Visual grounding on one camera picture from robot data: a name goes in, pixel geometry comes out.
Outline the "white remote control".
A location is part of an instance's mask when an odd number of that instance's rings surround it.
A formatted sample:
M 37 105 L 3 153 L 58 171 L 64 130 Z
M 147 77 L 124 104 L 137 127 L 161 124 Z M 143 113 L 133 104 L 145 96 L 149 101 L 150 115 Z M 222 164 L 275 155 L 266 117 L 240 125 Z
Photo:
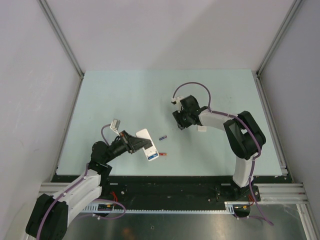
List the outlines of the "white remote control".
M 153 161 L 156 158 L 158 158 L 159 152 L 151 138 L 151 135 L 149 134 L 148 130 L 146 128 L 136 132 L 136 137 L 146 140 L 146 144 L 142 147 L 142 150 L 145 154 L 145 157 L 147 158 L 147 160 Z

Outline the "white battery cover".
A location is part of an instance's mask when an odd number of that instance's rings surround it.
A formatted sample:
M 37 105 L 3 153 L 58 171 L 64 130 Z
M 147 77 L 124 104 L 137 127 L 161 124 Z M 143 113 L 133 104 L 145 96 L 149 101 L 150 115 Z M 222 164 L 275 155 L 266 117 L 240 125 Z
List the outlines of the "white battery cover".
M 198 125 L 197 126 L 197 131 L 198 132 L 206 132 L 207 131 L 207 127 L 206 126 L 202 126 L 202 125 Z

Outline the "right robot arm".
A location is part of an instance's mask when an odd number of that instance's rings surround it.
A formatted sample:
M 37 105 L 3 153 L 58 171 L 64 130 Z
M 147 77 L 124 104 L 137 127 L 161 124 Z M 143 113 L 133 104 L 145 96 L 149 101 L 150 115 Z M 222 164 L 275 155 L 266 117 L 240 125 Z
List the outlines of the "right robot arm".
M 266 137 L 250 112 L 238 115 L 210 110 L 200 107 L 196 98 L 173 97 L 171 103 L 177 106 L 172 113 L 179 129 L 197 126 L 199 132 L 208 127 L 225 132 L 230 148 L 236 156 L 235 171 L 229 186 L 217 189 L 216 194 L 242 201 L 253 187 L 255 160 L 261 155 Z

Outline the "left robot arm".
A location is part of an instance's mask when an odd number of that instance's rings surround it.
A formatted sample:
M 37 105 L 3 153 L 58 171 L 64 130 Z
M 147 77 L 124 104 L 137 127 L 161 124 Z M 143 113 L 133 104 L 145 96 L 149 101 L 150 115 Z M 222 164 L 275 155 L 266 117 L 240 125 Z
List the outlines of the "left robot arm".
M 123 130 L 111 144 L 98 141 L 91 150 L 90 162 L 78 178 L 53 195 L 43 193 L 37 198 L 25 227 L 26 234 L 37 240 L 63 239 L 70 223 L 88 204 L 110 196 L 110 161 L 139 150 L 143 150 L 147 158 L 158 153 L 145 128 L 134 136 Z

